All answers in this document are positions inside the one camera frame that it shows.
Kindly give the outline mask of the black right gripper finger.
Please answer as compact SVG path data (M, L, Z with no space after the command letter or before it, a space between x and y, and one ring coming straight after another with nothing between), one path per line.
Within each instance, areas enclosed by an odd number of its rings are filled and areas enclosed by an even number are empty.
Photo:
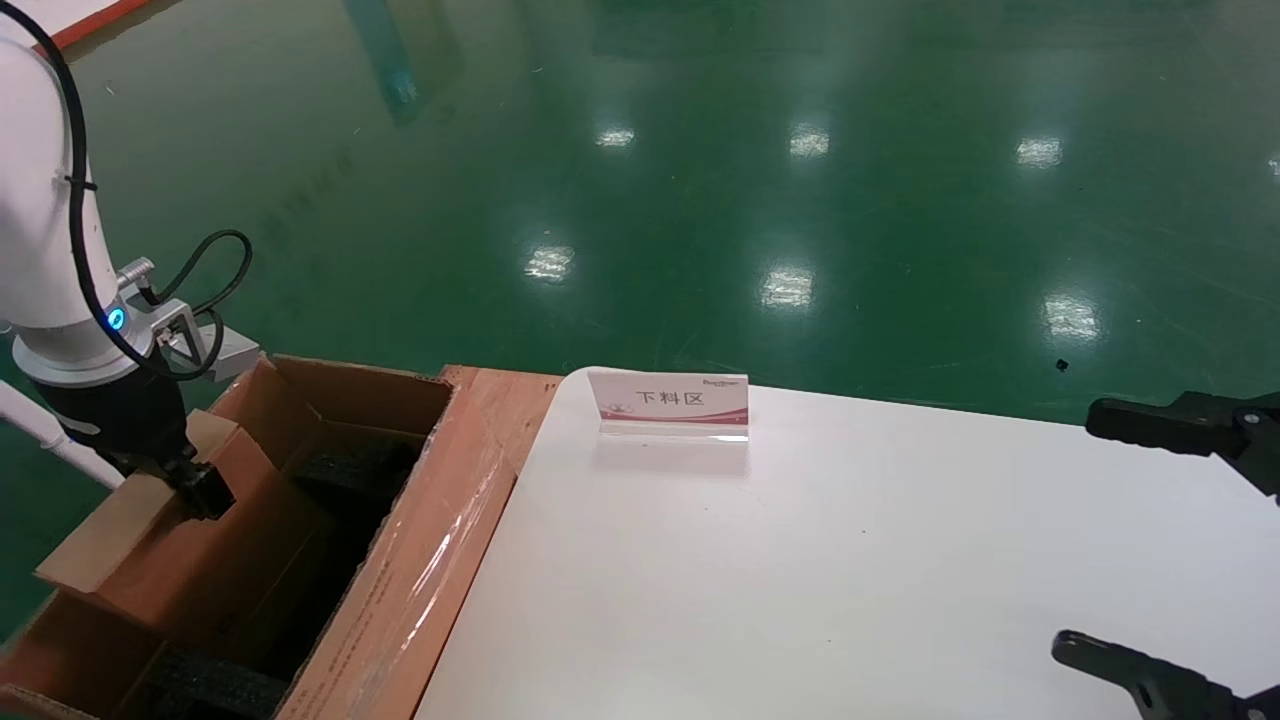
M1279 393L1231 398L1187 391L1166 406L1098 398L1085 430L1097 438L1216 455L1261 495L1279 497Z
M1053 638L1059 664L1123 688L1143 719L1277 719L1279 687L1249 697L1207 676L1075 630Z

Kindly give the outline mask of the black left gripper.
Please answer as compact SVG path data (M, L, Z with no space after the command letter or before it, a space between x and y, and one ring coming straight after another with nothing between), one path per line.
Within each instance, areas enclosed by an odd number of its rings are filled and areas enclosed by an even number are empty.
M105 384L65 387L37 380L35 388L72 439L157 469L193 519L218 520L236 503L221 473L210 462L195 462L175 380L137 368Z

